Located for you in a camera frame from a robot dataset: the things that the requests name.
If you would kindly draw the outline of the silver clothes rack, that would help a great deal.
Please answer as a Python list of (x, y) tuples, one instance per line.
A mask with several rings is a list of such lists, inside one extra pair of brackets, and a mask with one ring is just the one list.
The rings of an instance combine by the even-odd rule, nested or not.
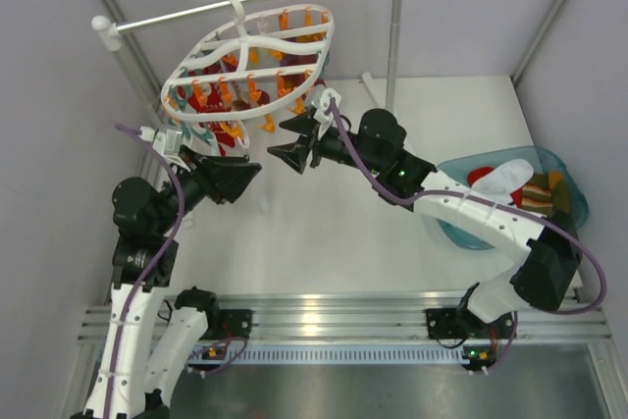
[[(244, 8), (245, 3), (252, 2), (257, 0), (242, 0), (242, 5)], [(398, 44), (399, 44), (399, 29), (400, 29), (400, 20), (401, 20), (401, 2), (402, 0), (392, 0), (392, 19), (391, 19), (391, 31), (389, 35), (389, 65), (387, 71), (387, 89), (386, 89), (386, 99), (384, 102), (384, 106), (387, 110), (393, 108), (394, 104), (394, 94), (396, 87), (396, 67), (397, 67), (397, 58), (396, 55), (398, 53)], [(125, 36), (131, 34), (136, 30), (140, 30), (143, 28), (147, 28), (150, 26), (157, 26), (159, 24), (164, 24), (167, 22), (173, 22), (177, 20), (182, 20), (187, 17), (193, 17), (197, 15), (202, 15), (205, 13), (209, 13), (215, 10), (219, 10), (222, 8), (231, 8), (228, 5), (227, 0), (222, 0), (217, 3), (208, 4), (205, 6), (188, 9), (184, 11), (175, 12), (172, 14), (167, 14), (159, 17), (153, 17), (150, 19), (137, 21), (137, 22), (126, 22), (122, 24), (116, 24), (110, 21), (109, 18), (105, 16), (96, 16), (91, 21), (91, 26), (94, 31), (96, 31), (101, 38), (103, 44), (107, 48), (107, 50), (112, 53), (116, 57), (120, 57), (122, 55), (122, 49), (124, 45)], [(149, 104), (151, 106), (160, 105), (160, 95), (161, 91), (158, 93), (154, 93), (149, 96)], [(199, 139), (201, 136), (195, 131), (195, 126), (204, 123), (188, 123), (181, 122), (179, 120), (173, 119), (169, 117), (166, 113), (165, 115), (172, 120), (172, 124), (167, 126), (163, 124), (162, 120), (159, 117), (155, 117), (153, 120), (156, 123), (157, 127), (155, 128), (158, 131), (163, 131), (165, 129), (174, 129), (183, 132), (184, 136), (184, 144), (190, 144), (195, 140)], [(206, 122), (206, 123), (219, 123), (224, 126), (227, 132), (233, 132), (235, 134), (235, 142), (243, 149), (247, 150), (250, 146), (249, 136), (247, 131), (242, 128), (242, 124), (244, 121), (229, 121), (229, 122)], [(161, 157), (147, 142), (144, 142), (139, 137), (139, 131), (131, 131), (131, 137), (138, 140), (139, 143), (145, 145), (149, 154), (151, 154), (166, 171), (170, 171), (174, 164), (170, 164), (163, 157)]]

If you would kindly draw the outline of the hanging white sock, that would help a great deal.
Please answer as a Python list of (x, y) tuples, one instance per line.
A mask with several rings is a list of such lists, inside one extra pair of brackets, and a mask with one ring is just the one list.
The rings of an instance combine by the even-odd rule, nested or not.
[(270, 204), (268, 197), (268, 188), (266, 184), (266, 175), (262, 169), (259, 169), (255, 177), (248, 186), (251, 199), (260, 214), (265, 215), (269, 212)]

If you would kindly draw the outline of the green orange striped sock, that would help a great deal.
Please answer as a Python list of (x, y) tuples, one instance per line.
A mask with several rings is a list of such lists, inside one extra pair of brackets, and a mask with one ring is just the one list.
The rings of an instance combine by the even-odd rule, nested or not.
[(520, 207), (526, 211), (551, 216), (571, 212), (571, 197), (566, 178), (560, 171), (535, 173), (521, 188)]

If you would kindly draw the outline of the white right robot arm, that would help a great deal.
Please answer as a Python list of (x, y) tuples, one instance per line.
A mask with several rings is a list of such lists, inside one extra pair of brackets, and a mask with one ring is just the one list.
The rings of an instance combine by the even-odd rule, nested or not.
[(497, 318), (524, 307), (561, 311), (582, 260), (569, 213), (529, 212), (462, 185), (408, 152), (405, 129), (384, 109), (365, 112), (355, 132), (344, 128), (338, 109), (329, 116), (334, 122), (327, 130), (312, 111), (282, 122), (298, 138), (269, 147), (269, 153), (298, 173), (324, 160), (356, 168), (389, 204), (457, 226), (511, 260), (510, 268), (466, 291), (457, 313), (464, 334), (480, 337)]

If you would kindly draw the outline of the white oval clip hanger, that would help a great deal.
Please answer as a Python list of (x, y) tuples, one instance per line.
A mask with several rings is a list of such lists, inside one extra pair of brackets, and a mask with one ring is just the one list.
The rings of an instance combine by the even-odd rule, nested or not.
[[(291, 105), (314, 87), (326, 67), (335, 32), (332, 12), (296, 4), (247, 14), (242, 0), (227, 0), (233, 19), (202, 37), (161, 89), (161, 107), (188, 123), (257, 119)], [(318, 41), (289, 38), (315, 34)], [(314, 63), (282, 67), (284, 54), (314, 55)], [(283, 76), (307, 74), (288, 89)]]

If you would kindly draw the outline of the teal plastic basket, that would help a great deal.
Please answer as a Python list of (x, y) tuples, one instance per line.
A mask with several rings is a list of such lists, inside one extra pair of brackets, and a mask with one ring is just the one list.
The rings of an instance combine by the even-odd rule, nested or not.
[[(466, 177), (474, 169), (485, 166), (496, 168), (497, 166), (514, 159), (523, 159), (528, 161), (534, 167), (534, 174), (548, 173), (551, 171), (560, 171), (563, 173), (566, 178), (571, 197), (571, 212), (569, 215), (578, 229), (585, 225), (589, 217), (589, 205), (584, 193), (582, 193), (569, 174), (565, 163), (556, 154), (543, 147), (520, 146), (468, 155), (457, 159), (443, 161), (438, 165), (438, 168), (445, 171), (457, 182), (468, 185)], [(520, 207), (521, 198), (522, 193), (520, 188), (510, 194), (509, 204), (522, 209)]]

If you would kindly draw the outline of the red sock in basket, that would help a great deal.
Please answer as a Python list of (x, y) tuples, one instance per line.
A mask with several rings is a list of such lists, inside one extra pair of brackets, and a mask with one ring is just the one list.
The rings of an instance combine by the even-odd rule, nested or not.
[(490, 174), (494, 170), (495, 168), (491, 166), (474, 169), (467, 175), (466, 181), (476, 191), (488, 191), (495, 186), (494, 180), (490, 178)]

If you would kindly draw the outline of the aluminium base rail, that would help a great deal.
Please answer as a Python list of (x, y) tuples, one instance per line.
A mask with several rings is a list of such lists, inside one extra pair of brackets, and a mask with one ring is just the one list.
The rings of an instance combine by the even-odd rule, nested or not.
[(603, 313), (569, 299), (561, 312), (523, 308), (483, 323), (454, 294), (227, 296), (129, 286), (87, 311), (79, 339), (101, 350), (100, 372), (156, 379), (230, 365), (456, 364), (488, 372), (516, 344), (610, 339)]

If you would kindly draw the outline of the white sock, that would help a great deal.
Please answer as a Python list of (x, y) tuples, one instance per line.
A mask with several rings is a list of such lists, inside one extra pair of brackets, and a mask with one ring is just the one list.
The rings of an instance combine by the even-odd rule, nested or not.
[(534, 167), (526, 160), (507, 161), (475, 181), (471, 188), (483, 194), (511, 194), (534, 176)]
[(248, 186), (251, 199), (260, 214), (265, 215), (269, 212), (270, 204), (268, 197), (268, 188), (266, 184), (266, 175), (262, 169), (259, 169), (255, 177)]

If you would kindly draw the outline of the maroon purple-toed sock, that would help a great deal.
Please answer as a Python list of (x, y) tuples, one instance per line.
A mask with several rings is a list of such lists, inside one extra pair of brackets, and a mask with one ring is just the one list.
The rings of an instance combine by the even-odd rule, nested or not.
[[(296, 43), (309, 43), (309, 42), (318, 41), (318, 37), (315, 34), (301, 35), (301, 36), (295, 36), (295, 37), (289, 38), (288, 41), (296, 42)], [(280, 62), (280, 65), (282, 67), (289, 67), (289, 66), (310, 64), (310, 63), (314, 63), (317, 58), (318, 58), (317, 54), (307, 55), (307, 56), (284, 54), (283, 59)], [(296, 87), (301, 86), (307, 80), (307, 74), (301, 73), (301, 74), (287, 75), (287, 76), (283, 76), (283, 80), (284, 80), (284, 86), (286, 88), (294, 89)], [(327, 84), (325, 80), (323, 79), (323, 75), (319, 75), (319, 77), (313, 83), (313, 85), (314, 86), (316, 85), (326, 86)]]

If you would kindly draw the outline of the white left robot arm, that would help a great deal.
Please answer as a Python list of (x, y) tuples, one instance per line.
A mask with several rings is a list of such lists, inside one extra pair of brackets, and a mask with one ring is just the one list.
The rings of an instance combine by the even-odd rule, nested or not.
[(246, 346), (249, 310), (223, 309), (212, 291), (192, 287), (174, 302), (165, 333), (153, 330), (168, 295), (183, 217), (205, 199), (234, 203), (262, 167), (245, 157), (210, 157), (181, 146), (180, 163), (167, 164), (170, 182), (156, 189), (128, 178), (113, 191), (119, 239), (113, 253), (111, 312), (100, 367), (79, 418), (167, 418), (180, 375), (196, 357), (194, 347), (212, 340), (230, 363)]

